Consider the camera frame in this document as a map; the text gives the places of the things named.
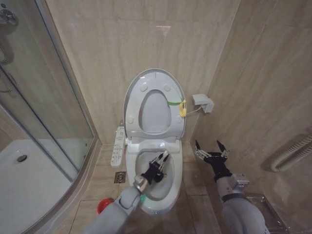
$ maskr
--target floor drain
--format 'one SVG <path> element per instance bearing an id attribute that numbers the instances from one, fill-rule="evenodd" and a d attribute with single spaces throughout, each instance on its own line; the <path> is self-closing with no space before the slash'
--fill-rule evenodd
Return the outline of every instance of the floor drain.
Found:
<path id="1" fill-rule="evenodd" d="M 16 159 L 17 162 L 23 162 L 27 159 L 27 155 L 21 155 Z"/>
<path id="2" fill-rule="evenodd" d="M 126 181 L 126 172 L 116 172 L 114 184 L 121 184 Z"/>

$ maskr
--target white toilet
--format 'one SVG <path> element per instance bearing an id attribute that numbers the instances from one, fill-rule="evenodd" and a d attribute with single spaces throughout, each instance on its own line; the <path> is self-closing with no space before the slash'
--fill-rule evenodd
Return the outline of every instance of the white toilet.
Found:
<path id="1" fill-rule="evenodd" d="M 168 72 L 149 69 L 130 84 L 124 105 L 126 132 L 126 166 L 129 183 L 145 172 L 148 162 L 168 150 L 170 159 L 164 167 L 166 176 L 152 182 L 141 208 L 151 215 L 162 215 L 176 203 L 182 182 L 182 146 L 180 139 L 186 118 L 180 116 L 178 105 L 185 99 L 181 86 Z"/>

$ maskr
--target bidet control panel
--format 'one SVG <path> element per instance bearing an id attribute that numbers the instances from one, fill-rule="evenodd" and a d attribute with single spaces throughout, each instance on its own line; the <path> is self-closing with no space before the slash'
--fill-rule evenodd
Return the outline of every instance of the bidet control panel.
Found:
<path id="1" fill-rule="evenodd" d="M 119 167 L 121 165 L 123 148 L 125 145 L 125 128 L 124 126 L 119 126 L 117 128 L 115 143 L 113 148 L 111 166 Z"/>

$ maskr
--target gray robot arm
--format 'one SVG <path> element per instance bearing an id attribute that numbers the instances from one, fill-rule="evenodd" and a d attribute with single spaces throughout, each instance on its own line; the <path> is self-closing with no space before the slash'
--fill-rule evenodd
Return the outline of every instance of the gray robot arm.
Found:
<path id="1" fill-rule="evenodd" d="M 232 174 L 225 166 L 227 151 L 219 141 L 221 153 L 205 152 L 196 141 L 195 154 L 211 164 L 214 180 L 223 205 L 225 223 L 233 234 L 269 234 L 261 211 L 250 203 L 243 192 L 249 183 L 244 174 Z"/>
<path id="2" fill-rule="evenodd" d="M 152 181 L 160 182 L 165 162 L 169 157 L 168 151 L 149 162 L 149 169 L 136 175 L 133 186 L 123 190 L 120 196 L 109 204 L 97 219 L 84 231 L 84 234 L 119 234 L 127 224 L 129 216 L 140 204 L 140 196 L 144 194 Z"/>
<path id="3" fill-rule="evenodd" d="M 140 204 L 141 192 L 134 186 L 123 190 L 115 202 L 109 204 L 84 234 L 118 234 L 126 225 L 129 216 Z"/>

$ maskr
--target red cup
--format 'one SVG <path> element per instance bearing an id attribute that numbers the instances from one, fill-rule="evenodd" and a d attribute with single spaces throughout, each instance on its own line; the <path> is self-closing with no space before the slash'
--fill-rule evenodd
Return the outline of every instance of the red cup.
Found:
<path id="1" fill-rule="evenodd" d="M 100 201 L 97 206 L 97 213 L 100 214 L 112 202 L 114 202 L 112 198 L 106 198 Z"/>

